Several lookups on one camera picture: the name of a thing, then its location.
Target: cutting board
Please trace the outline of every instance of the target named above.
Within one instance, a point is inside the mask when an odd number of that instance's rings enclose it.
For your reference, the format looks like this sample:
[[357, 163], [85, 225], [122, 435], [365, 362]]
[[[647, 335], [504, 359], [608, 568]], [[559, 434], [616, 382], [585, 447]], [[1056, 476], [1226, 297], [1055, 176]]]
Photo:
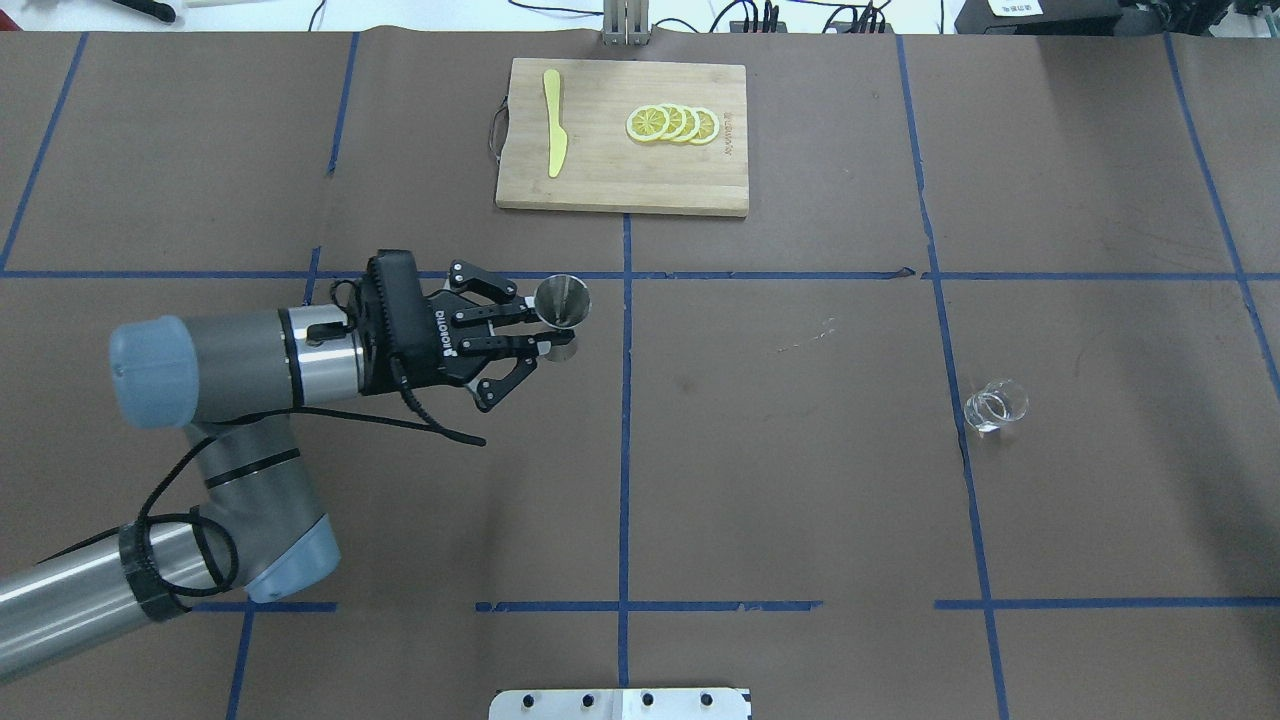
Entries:
[[[564, 167], [547, 174], [543, 70], [561, 73]], [[704, 106], [721, 118], [719, 137], [701, 146], [640, 143], [626, 122], [640, 105]], [[746, 68], [696, 63], [516, 58], [507, 94], [511, 114], [498, 165], [499, 208], [745, 217]]]

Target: metal bracket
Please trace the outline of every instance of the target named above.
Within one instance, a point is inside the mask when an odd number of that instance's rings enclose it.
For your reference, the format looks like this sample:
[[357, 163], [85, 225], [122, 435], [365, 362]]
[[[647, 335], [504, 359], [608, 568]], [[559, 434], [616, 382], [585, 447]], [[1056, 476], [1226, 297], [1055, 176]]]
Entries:
[[507, 373], [507, 377], [502, 379], [475, 378], [467, 383], [467, 389], [471, 391], [471, 397], [476, 401], [476, 409], [481, 413], [488, 413], [536, 369], [538, 360], [522, 357], [516, 361], [516, 366]]
[[649, 0], [604, 0], [605, 45], [649, 45]]
[[489, 720], [750, 720], [751, 691], [740, 688], [507, 691]]

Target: clear glass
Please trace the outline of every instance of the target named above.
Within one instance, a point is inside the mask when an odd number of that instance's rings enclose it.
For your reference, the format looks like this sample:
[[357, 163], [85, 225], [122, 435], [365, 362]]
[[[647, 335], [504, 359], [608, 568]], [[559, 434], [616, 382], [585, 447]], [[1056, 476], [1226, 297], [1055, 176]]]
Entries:
[[965, 401], [964, 419], [979, 433], [998, 430], [1027, 414], [1027, 391], [1010, 379], [991, 380]]

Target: black device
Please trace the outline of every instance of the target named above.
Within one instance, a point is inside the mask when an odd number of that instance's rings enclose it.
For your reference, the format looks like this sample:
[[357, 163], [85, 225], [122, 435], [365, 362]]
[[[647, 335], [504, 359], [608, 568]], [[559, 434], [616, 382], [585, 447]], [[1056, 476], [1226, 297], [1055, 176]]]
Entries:
[[[1021, 0], [997, 0], [997, 8], [1021, 6]], [[956, 17], [961, 35], [1101, 35], [1115, 32], [1124, 14], [1120, 0], [1041, 0], [1043, 13], [1000, 17], [987, 0], [965, 0]]]
[[[1011, 10], [1024, 1], [997, 0]], [[987, 0], [965, 0], [956, 17], [961, 35], [1140, 36], [1204, 35], [1226, 15], [1231, 0], [1041, 0], [1041, 13], [1001, 17]]]
[[163, 22], [172, 23], [178, 19], [178, 14], [173, 12], [173, 8], [165, 5], [164, 3], [156, 3], [154, 0], [111, 0], [116, 5], [124, 5], [125, 8], [132, 8], [140, 13], [151, 15], [152, 18]]
[[[499, 327], [538, 323], [536, 310], [517, 295], [516, 283], [463, 260], [449, 265], [443, 290], [424, 297], [413, 255], [380, 250], [356, 287], [348, 307], [365, 351], [364, 395], [396, 392], [406, 380], [410, 387], [468, 387], [476, 407], [488, 413], [538, 368], [536, 359], [548, 347], [573, 341], [571, 329], [494, 333]], [[493, 305], [476, 304], [463, 292]], [[507, 357], [517, 361], [506, 377], [476, 380], [485, 365]]]

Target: label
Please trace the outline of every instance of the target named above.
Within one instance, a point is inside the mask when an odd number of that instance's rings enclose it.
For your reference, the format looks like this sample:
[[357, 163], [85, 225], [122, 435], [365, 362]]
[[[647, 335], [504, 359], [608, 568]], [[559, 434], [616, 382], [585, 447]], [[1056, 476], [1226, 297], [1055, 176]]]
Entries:
[[1027, 18], [1030, 15], [1043, 15], [1039, 0], [987, 0], [992, 14], [997, 18]]

